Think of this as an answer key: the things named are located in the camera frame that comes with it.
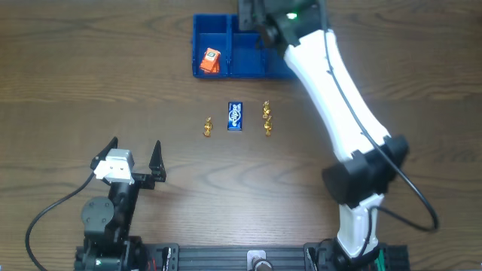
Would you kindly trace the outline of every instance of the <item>blue plastic bin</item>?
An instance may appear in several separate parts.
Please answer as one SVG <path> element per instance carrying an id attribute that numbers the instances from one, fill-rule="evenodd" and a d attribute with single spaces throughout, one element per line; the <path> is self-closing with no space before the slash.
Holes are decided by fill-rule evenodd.
<path id="1" fill-rule="evenodd" d="M 241 32 L 237 15 L 195 14 L 193 76 L 196 78 L 296 78 L 276 49 L 257 49 L 260 35 Z M 199 66 L 207 48 L 221 52 L 218 74 L 205 74 Z"/>

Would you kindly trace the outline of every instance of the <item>wood grain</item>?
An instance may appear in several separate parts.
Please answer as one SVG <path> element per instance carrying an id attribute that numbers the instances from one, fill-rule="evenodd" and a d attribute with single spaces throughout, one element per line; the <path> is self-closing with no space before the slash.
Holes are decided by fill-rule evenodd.
<path id="1" fill-rule="evenodd" d="M 382 242 L 408 244 L 414 270 L 479 269 L 482 255 L 482 2 L 332 1 L 344 61 L 372 111 L 411 152 L 404 169 L 437 209 L 427 235 L 381 216 Z M 192 15 L 236 1 L 0 2 L 0 265 L 34 270 L 30 221 L 74 190 L 112 136 L 147 171 L 156 140 L 168 181 L 142 191 L 131 233 L 181 245 L 302 245 L 335 236 L 337 205 L 321 180 L 334 162 L 323 123 L 297 82 L 199 81 Z M 261 104 L 273 106 L 264 137 Z M 225 131 L 227 102 L 245 129 Z M 202 135 L 212 116 L 212 138 Z M 51 270 L 72 269 L 93 182 L 35 226 Z M 429 223 L 400 180 L 385 205 Z"/>

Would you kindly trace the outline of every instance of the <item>black mounting base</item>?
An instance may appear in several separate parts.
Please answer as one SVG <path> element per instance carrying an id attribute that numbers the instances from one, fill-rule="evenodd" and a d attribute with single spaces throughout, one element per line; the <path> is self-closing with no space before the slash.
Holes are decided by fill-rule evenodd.
<path id="1" fill-rule="evenodd" d="M 333 262 L 333 243 L 331 240 L 307 243 L 304 246 L 181 246 L 177 244 L 146 245 L 154 258 L 156 270 L 163 271 L 195 271 L 195 270 L 248 270 L 246 256 L 250 250 L 266 251 L 267 260 L 277 270 L 313 271 L 308 248 L 319 248 L 322 256 L 317 265 L 318 271 L 337 270 Z M 166 253 L 170 248 L 169 262 L 166 266 Z M 391 246 L 380 244 L 383 260 L 373 262 L 359 270 L 409 270 L 407 246 Z"/>

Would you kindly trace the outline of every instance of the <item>black cable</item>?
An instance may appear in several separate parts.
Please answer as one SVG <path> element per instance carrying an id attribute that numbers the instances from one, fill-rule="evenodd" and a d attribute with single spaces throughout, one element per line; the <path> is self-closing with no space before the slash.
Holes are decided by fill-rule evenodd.
<path id="1" fill-rule="evenodd" d="M 368 209 L 368 234 L 367 234 L 367 237 L 365 238 L 365 242 L 363 244 L 363 247 L 361 248 L 361 252 L 358 255 L 358 257 L 361 257 L 364 254 L 365 249 L 368 246 L 368 243 L 370 242 L 370 234 L 371 234 L 371 228 L 372 228 L 371 213 L 374 209 L 378 209 L 379 211 L 382 211 L 382 212 L 392 216 L 393 218 L 405 223 L 406 225 L 409 225 L 409 226 L 414 227 L 418 230 L 426 231 L 426 232 L 435 232 L 436 230 L 438 230 L 438 216 L 437 216 L 437 212 L 434 210 L 434 208 L 432 207 L 430 202 L 423 196 L 422 192 L 420 192 L 419 189 L 415 186 L 415 184 L 413 184 L 412 181 L 405 175 L 405 173 L 403 171 L 401 171 L 401 169 L 398 168 L 398 166 L 395 165 L 395 163 L 393 163 L 392 159 L 390 159 L 390 157 L 388 155 L 386 155 L 385 152 L 383 152 L 381 147 L 374 141 L 374 139 L 370 136 L 368 131 L 363 126 L 362 122 L 357 117 L 357 115 L 355 113 L 355 110 L 352 108 L 351 104 L 349 103 L 349 100 L 345 96 L 345 93 L 341 89 L 340 83 L 338 82 L 338 79 L 337 79 L 336 75 L 334 74 L 333 66 L 331 66 L 330 55 L 329 55 L 329 52 L 328 52 L 328 41 L 327 41 L 327 35 L 326 35 L 326 33 L 328 32 L 328 12 L 327 12 L 327 8 L 326 8 L 326 1 L 325 0 L 319 0 L 319 9 L 320 9 L 320 16 L 321 16 L 320 20 L 322 21 L 322 30 L 324 32 L 325 53 L 326 53 L 326 59 L 328 61 L 328 68 L 330 69 L 331 76 L 334 80 L 334 83 L 337 85 L 338 91 L 340 92 L 340 94 L 343 98 L 343 101 L 345 102 L 345 104 L 348 107 L 350 113 L 352 114 L 353 118 L 355 119 L 355 122 L 360 127 L 360 130 L 363 133 L 363 135 L 374 146 L 374 148 L 380 153 L 382 158 L 390 165 L 390 167 L 392 167 L 392 169 L 395 170 L 395 172 L 405 181 L 406 184 L 408 184 L 408 186 L 413 190 L 413 192 L 419 197 L 419 199 L 422 201 L 423 205 L 426 207 L 427 211 L 429 212 L 429 214 L 430 214 L 430 216 L 432 217 L 432 220 L 433 220 L 433 227 L 430 227 L 430 228 L 423 227 L 423 226 L 415 224 L 414 222 L 411 222 L 408 219 L 403 218 L 402 216 L 397 215 L 396 213 L 394 213 L 394 212 L 392 212 L 392 211 L 390 211 L 386 208 L 383 208 L 381 206 L 370 207 Z"/>
<path id="2" fill-rule="evenodd" d="M 33 254 L 32 252 L 32 249 L 30 248 L 30 233 L 32 232 L 32 229 L 33 227 L 35 226 L 35 224 L 38 222 L 38 220 L 44 216 L 45 214 L 47 214 L 47 212 L 49 212 L 51 209 L 57 207 L 58 205 L 60 205 L 61 203 L 65 202 L 66 200 L 70 199 L 71 197 L 75 196 L 76 194 L 78 194 L 79 192 L 81 192 L 89 183 L 90 181 L 92 180 L 94 176 L 94 173 L 92 172 L 89 176 L 89 178 L 87 178 L 87 180 L 84 182 L 84 184 L 82 184 L 79 188 L 77 188 L 77 190 L 75 190 L 74 192 L 70 193 L 69 195 L 67 196 L 64 196 L 62 199 L 59 199 L 57 200 L 55 203 L 53 203 L 52 205 L 48 206 L 47 208 L 44 209 L 44 211 L 38 213 L 38 215 L 33 219 L 32 223 L 30 223 L 30 226 L 29 228 L 27 229 L 27 232 L 25 234 L 25 247 L 27 249 L 27 253 L 29 254 L 29 257 L 30 257 L 30 260 L 32 260 L 32 262 L 41 270 L 41 271 L 47 271 L 45 269 L 45 267 L 43 267 L 37 260 L 37 258 L 35 258 L 35 255 Z"/>

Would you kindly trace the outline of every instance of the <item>green led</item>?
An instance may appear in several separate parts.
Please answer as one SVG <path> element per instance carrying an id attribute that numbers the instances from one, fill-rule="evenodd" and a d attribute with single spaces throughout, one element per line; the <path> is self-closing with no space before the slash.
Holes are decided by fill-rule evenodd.
<path id="1" fill-rule="evenodd" d="M 290 19 L 290 20 L 294 20 L 298 17 L 298 14 L 296 13 L 288 13 L 286 14 L 287 18 Z"/>

